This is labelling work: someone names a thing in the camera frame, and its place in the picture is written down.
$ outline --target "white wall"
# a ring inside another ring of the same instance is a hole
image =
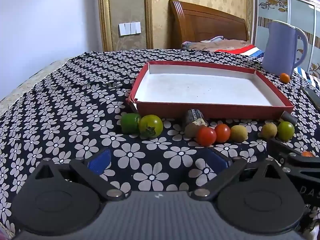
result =
[[[102,50],[97,0],[0,0],[0,100],[55,60]]]

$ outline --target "wooden headboard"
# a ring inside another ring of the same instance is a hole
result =
[[[249,40],[244,19],[209,7],[169,0],[173,14],[171,49],[180,49],[185,41],[199,42],[216,36],[228,40]]]

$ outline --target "red and white tray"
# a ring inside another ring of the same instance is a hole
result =
[[[205,118],[278,119],[293,105],[260,72],[244,67],[150,61],[141,69],[128,98],[140,115],[179,118],[199,109]]]

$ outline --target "small orange tomato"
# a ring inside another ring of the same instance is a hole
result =
[[[286,73],[281,73],[280,77],[279,77],[279,80],[284,84],[288,84],[290,82],[290,77]]]
[[[196,137],[198,144],[208,147],[216,141],[216,132],[210,127],[202,127],[199,129]]]
[[[218,124],[216,126],[216,128],[214,129],[214,131],[217,134],[217,139],[216,141],[218,143],[224,143],[226,141],[228,141],[229,137],[230,137],[230,128],[229,126],[227,126],[224,123]]]
[[[312,152],[303,152],[301,155],[304,157],[315,157]]]

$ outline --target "white logo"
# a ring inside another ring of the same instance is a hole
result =
[[[160,197],[163,197],[163,195],[159,193],[158,195],[155,195],[155,197],[160,198]]]

